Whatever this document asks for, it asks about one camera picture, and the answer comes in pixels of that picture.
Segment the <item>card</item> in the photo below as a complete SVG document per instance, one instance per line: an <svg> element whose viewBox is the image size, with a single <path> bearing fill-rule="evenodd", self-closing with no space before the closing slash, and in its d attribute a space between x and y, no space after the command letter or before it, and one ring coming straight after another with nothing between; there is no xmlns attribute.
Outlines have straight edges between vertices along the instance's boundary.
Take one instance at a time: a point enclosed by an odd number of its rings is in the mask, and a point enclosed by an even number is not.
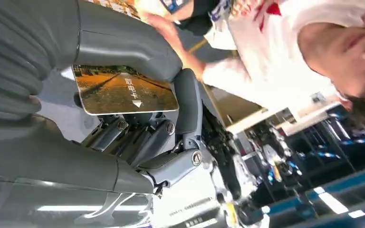
<svg viewBox="0 0 365 228"><path fill-rule="evenodd" d="M84 110L90 115L178 110L169 83L153 81L128 66L74 65Z"/></svg>

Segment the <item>metal screw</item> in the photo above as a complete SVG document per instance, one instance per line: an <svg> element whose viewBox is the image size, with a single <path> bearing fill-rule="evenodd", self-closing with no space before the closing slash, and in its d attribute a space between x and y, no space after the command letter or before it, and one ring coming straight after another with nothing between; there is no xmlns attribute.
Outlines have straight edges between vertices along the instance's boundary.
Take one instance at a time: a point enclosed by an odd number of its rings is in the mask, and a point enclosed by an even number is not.
<svg viewBox="0 0 365 228"><path fill-rule="evenodd" d="M286 157L291 157L292 156L292 150L291 149L286 149L284 151L284 154L285 154Z"/></svg>
<svg viewBox="0 0 365 228"><path fill-rule="evenodd" d="M194 166L198 166L202 163L202 154L199 151L195 151L192 155L192 163Z"/></svg>
<svg viewBox="0 0 365 228"><path fill-rule="evenodd" d="M128 123L125 120L121 120L118 122L118 129L120 131L124 130L128 126Z"/></svg>
<svg viewBox="0 0 365 228"><path fill-rule="evenodd" d="M169 135L174 134L175 132L175 125L173 122L167 122L166 123L166 131Z"/></svg>

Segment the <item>fluorescent light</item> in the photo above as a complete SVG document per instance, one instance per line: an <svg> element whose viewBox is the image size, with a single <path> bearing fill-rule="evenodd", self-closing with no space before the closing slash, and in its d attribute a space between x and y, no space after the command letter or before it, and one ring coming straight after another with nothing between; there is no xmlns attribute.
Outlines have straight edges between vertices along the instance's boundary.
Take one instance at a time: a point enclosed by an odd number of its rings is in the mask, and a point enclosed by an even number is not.
<svg viewBox="0 0 365 228"><path fill-rule="evenodd" d="M322 201L336 214L342 214L349 211L347 207L327 192L319 194L318 197L320 197L320 199L322 199Z"/></svg>
<svg viewBox="0 0 365 228"><path fill-rule="evenodd" d="M54 182L43 181L42 183L45 184L45 185L48 185L48 186L54 186Z"/></svg>
<svg viewBox="0 0 365 228"><path fill-rule="evenodd" d="M97 211L101 206L42 206L38 211Z"/></svg>
<svg viewBox="0 0 365 228"><path fill-rule="evenodd" d="M350 212L349 216L355 219L355 218L358 218L358 217L365 216L365 213L362 210L357 210L357 211L354 211L354 212Z"/></svg>
<svg viewBox="0 0 365 228"><path fill-rule="evenodd" d="M87 205L58 205L58 206L42 206L37 209L37 211L98 211L102 206L87 206ZM129 205L119 205L114 210L115 211L141 211L144 210L146 206L129 206Z"/></svg>
<svg viewBox="0 0 365 228"><path fill-rule="evenodd" d="M268 206L264 206L261 208L261 211L264 213L264 214L268 214L270 213L270 207Z"/></svg>
<svg viewBox="0 0 365 228"><path fill-rule="evenodd" d="M325 192L325 190L322 188L322 187L318 187L318 188L315 188L314 191L317 193L317 194L322 194Z"/></svg>

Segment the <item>road image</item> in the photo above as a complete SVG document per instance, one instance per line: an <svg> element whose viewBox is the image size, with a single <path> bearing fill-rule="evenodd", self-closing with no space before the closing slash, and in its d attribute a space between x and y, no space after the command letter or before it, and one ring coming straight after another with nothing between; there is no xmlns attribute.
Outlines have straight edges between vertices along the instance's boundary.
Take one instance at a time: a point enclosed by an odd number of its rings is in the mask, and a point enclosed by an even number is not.
<svg viewBox="0 0 365 228"><path fill-rule="evenodd" d="M177 101L168 83L138 74L99 73L76 77L82 103L89 114L173 111Z"/></svg>

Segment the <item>white arrow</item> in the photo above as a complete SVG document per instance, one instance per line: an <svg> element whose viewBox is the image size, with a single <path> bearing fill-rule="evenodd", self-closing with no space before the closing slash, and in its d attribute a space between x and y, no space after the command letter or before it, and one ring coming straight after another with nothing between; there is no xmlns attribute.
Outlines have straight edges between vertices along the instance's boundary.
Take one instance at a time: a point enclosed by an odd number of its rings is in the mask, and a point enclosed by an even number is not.
<svg viewBox="0 0 365 228"><path fill-rule="evenodd" d="M141 105L142 105L142 101L139 101L139 100L137 100L137 101L132 101L132 103L134 103L134 105L135 105L136 107L138 107L138 108L140 108L140 107L141 107Z"/></svg>

